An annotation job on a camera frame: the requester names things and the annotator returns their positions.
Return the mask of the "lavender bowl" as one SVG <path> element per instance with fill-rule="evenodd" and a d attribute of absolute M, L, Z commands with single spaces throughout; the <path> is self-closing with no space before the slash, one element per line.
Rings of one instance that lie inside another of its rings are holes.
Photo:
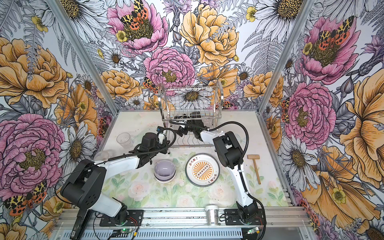
<path fill-rule="evenodd" d="M 168 180 L 175 176 L 176 166 L 167 160 L 159 161 L 154 166 L 154 176 L 159 180 Z"/>

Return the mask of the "chrome two-tier dish rack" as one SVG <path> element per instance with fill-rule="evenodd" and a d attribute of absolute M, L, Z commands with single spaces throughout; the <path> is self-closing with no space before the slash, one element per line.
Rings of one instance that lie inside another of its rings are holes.
<path fill-rule="evenodd" d="M 213 129 L 222 117 L 224 90 L 221 83 L 211 86 L 166 87 L 158 91 L 159 109 L 165 128 L 177 133 L 173 147 L 212 147 L 204 142 L 204 129 Z"/>

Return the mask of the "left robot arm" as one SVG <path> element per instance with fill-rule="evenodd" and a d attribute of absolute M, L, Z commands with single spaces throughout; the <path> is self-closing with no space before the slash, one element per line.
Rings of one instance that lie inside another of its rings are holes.
<path fill-rule="evenodd" d="M 120 201 L 102 193 L 106 180 L 125 171 L 139 169 L 152 161 L 158 153 L 166 154 L 176 141 L 177 134 L 170 141 L 160 131 L 146 133 L 142 142 L 128 154 L 104 161 L 82 160 L 69 174 L 61 188 L 61 195 L 79 208 L 75 227 L 88 221 L 91 211 L 113 218 L 121 226 L 128 220 L 127 207 Z"/>

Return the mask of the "small wooden mallet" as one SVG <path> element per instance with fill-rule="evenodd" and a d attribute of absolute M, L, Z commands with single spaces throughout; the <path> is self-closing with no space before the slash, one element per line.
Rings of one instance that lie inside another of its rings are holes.
<path fill-rule="evenodd" d="M 260 159 L 260 156 L 259 155 L 247 155 L 247 158 L 249 160 L 253 161 L 254 170 L 255 170 L 255 173 L 256 173 L 256 176 L 257 176 L 257 181 L 258 181 L 258 184 L 261 185 L 260 174 L 259 174 L 259 170 L 258 170 L 258 166 L 257 166 L 257 160 Z"/>

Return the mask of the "green rimmed white plate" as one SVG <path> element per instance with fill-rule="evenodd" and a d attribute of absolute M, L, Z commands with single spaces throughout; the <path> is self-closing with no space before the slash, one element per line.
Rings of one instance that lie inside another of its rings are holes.
<path fill-rule="evenodd" d="M 213 182 L 211 182 L 211 181 L 194 182 L 192 180 L 189 180 L 189 182 L 196 187 L 205 188 L 205 187 L 209 187 L 209 186 L 213 185 L 216 181 L 213 181 Z"/>

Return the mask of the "pink patterned white plate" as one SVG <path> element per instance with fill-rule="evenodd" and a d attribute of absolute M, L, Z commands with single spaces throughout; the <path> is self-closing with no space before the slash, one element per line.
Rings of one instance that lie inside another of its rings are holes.
<path fill-rule="evenodd" d="M 211 155 L 197 154 L 187 161 L 185 172 L 188 180 L 213 182 L 220 176 L 220 165 Z"/>

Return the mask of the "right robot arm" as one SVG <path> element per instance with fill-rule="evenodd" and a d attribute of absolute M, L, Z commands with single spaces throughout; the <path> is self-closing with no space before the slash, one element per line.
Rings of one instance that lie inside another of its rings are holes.
<path fill-rule="evenodd" d="M 233 180 L 239 218 L 243 223 L 259 219 L 261 224 L 265 226 L 267 223 L 264 205 L 250 193 L 244 174 L 244 157 L 250 141 L 248 130 L 243 124 L 236 121 L 228 121 L 215 128 L 208 128 L 204 124 L 195 124 L 194 121 L 196 120 L 198 119 L 181 118 L 170 120 L 170 123 L 182 126 L 189 132 L 198 132 L 197 136 L 199 136 L 200 141 L 214 145 L 221 165 L 228 169 Z M 236 125 L 244 131 L 246 137 L 244 148 L 241 147 L 232 131 L 219 132 L 220 128 L 227 125 Z"/>

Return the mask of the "black handheld device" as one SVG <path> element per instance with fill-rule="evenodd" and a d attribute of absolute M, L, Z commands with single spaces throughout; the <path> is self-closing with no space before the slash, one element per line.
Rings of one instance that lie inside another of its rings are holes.
<path fill-rule="evenodd" d="M 80 209 L 78 211 L 75 224 L 73 226 L 70 240 L 80 240 L 84 234 L 84 231 L 87 227 L 88 221 L 91 217 L 91 210 Z"/>

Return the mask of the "aluminium front rail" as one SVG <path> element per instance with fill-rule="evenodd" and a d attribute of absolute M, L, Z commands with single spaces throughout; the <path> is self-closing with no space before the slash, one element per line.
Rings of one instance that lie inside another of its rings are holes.
<path fill-rule="evenodd" d="M 203 227 L 239 227 L 246 228 L 252 225 L 227 226 L 224 221 L 224 209 L 219 209 L 219 225 L 209 226 L 204 208 L 146 208 L 141 229 L 175 229 L 175 228 L 203 228 Z M 267 227 L 309 227 L 310 220 L 303 207 L 267 207 Z M 87 228 L 122 229 L 127 227 L 101 227 L 102 216 L 96 217 L 91 213 Z"/>

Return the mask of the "clear glass tumbler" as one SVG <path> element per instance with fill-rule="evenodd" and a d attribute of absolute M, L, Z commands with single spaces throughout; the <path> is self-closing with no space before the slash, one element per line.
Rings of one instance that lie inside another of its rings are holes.
<path fill-rule="evenodd" d="M 133 140 L 129 133 L 121 133 L 116 138 L 118 144 L 124 149 L 130 149 L 133 146 Z"/>

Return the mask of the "clear plastic cup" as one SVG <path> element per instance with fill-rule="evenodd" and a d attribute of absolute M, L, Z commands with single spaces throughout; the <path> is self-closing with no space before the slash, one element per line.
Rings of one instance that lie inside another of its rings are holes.
<path fill-rule="evenodd" d="M 100 164 L 107 161 L 110 158 L 110 153 L 108 151 L 100 151 L 94 156 L 94 163 Z"/>

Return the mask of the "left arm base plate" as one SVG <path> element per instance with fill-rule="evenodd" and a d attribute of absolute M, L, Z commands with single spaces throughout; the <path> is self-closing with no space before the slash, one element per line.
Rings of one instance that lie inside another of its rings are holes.
<path fill-rule="evenodd" d="M 142 225 L 144 210 L 126 210 L 115 217 L 103 215 L 100 220 L 101 227 L 139 227 Z"/>

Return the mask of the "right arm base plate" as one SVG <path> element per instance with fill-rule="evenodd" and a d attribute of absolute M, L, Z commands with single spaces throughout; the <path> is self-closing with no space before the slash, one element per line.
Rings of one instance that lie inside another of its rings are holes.
<path fill-rule="evenodd" d="M 266 220 L 262 214 L 256 214 L 247 220 L 242 220 L 237 209 L 224 209 L 224 221 L 227 226 L 235 225 L 255 225 L 261 226 L 266 224 Z"/>

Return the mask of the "white cylinder on rail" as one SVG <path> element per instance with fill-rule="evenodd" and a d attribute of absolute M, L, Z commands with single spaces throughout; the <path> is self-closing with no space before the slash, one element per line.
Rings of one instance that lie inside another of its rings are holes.
<path fill-rule="evenodd" d="M 216 205 L 208 205 L 205 207 L 207 224 L 209 226 L 219 225 L 219 207 Z"/>

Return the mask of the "green circuit board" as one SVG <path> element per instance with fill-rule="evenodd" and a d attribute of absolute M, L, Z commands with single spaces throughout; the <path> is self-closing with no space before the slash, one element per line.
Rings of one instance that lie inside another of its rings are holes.
<path fill-rule="evenodd" d="M 134 236 L 136 236 L 138 231 L 139 231 L 139 228 L 135 228 L 135 229 L 125 228 L 125 229 L 117 230 L 117 234 L 133 234 Z"/>

